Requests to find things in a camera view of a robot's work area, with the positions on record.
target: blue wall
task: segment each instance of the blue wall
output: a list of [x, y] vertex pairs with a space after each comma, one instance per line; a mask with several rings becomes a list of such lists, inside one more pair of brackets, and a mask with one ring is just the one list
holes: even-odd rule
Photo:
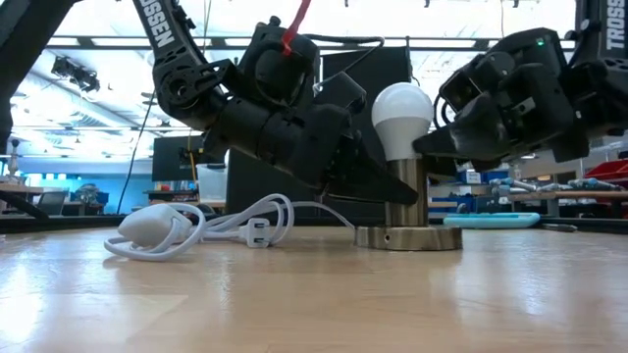
[[[34, 179], [30, 185], [62, 187], [70, 192], [74, 192], [84, 184], [93, 183], [100, 191], [109, 193], [109, 202], [105, 207], [104, 213], [115, 214], [118, 209], [118, 202], [120, 201], [120, 195], [125, 185], [126, 178], [126, 175], [81, 175], [80, 180]], [[127, 191], [125, 191], [125, 198], [122, 202], [120, 212], [128, 214], [134, 206], [148, 206], [148, 195], [143, 192], [152, 190], [153, 188], [154, 184], [150, 175], [132, 175], [129, 180], [129, 186], [127, 186]]]

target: led bulb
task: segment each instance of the led bulb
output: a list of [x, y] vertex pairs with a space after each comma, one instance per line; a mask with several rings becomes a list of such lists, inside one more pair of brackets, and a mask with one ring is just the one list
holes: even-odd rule
[[387, 161], [417, 157], [412, 141], [428, 133], [434, 119], [432, 100], [415, 84], [399, 82], [375, 99], [373, 127], [380, 136]]

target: white cable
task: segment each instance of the white cable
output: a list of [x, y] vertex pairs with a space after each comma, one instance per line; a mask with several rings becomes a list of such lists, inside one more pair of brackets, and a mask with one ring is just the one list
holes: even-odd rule
[[[142, 247], [132, 242], [132, 240], [135, 239], [135, 241], [139, 241], [138, 239], [142, 239], [141, 241], [146, 242], [146, 238], [141, 238], [142, 234], [132, 234], [131, 236], [127, 235], [108, 239], [104, 243], [105, 249], [118, 256], [123, 256], [134, 260], [166, 261], [181, 255], [196, 242], [242, 239], [242, 230], [233, 231], [232, 229], [239, 227], [242, 224], [246, 224], [247, 222], [251, 221], [255, 216], [273, 211], [277, 211], [278, 213], [277, 223], [275, 224], [275, 229], [273, 233], [269, 237], [268, 244], [276, 245], [286, 238], [286, 236], [289, 234], [292, 227], [294, 226], [294, 207], [317, 207], [323, 209], [336, 216], [345, 226], [351, 229], [355, 229], [355, 227], [345, 217], [343, 217], [341, 214], [339, 214], [329, 206], [312, 201], [299, 201], [292, 203], [286, 196], [282, 194], [268, 195], [260, 199], [241, 213], [219, 217], [208, 222], [205, 221], [205, 216], [203, 212], [196, 207], [177, 203], [168, 204], [168, 206], [177, 211], [193, 213], [198, 217], [198, 226], [190, 235], [187, 235], [187, 233], [189, 227], [191, 227], [191, 223], [186, 219], [180, 220], [176, 217], [173, 217], [170, 231], [158, 244], [152, 244], [153, 246]], [[150, 216], [147, 216], [143, 220], [141, 217], [136, 219], [138, 219], [139, 222], [149, 222], [150, 224], [154, 223], [154, 221], [150, 220]], [[188, 223], [189, 226], [185, 227], [183, 225], [183, 222]], [[155, 240], [156, 238], [156, 241], [158, 241], [158, 238], [160, 236], [163, 235], [154, 234], [153, 240]], [[120, 245], [122, 243], [129, 243], [130, 246], [128, 248], [125, 248]]]

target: blue tray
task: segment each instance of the blue tray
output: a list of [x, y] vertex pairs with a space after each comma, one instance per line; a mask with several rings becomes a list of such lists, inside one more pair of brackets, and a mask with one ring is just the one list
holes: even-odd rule
[[443, 219], [443, 224], [474, 229], [515, 229], [531, 227], [540, 219], [537, 213], [451, 214]]

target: round metal base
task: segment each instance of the round metal base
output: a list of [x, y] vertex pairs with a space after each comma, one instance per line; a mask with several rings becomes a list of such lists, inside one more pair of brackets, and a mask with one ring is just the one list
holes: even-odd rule
[[355, 245], [395, 251], [462, 249], [459, 227], [359, 227]]

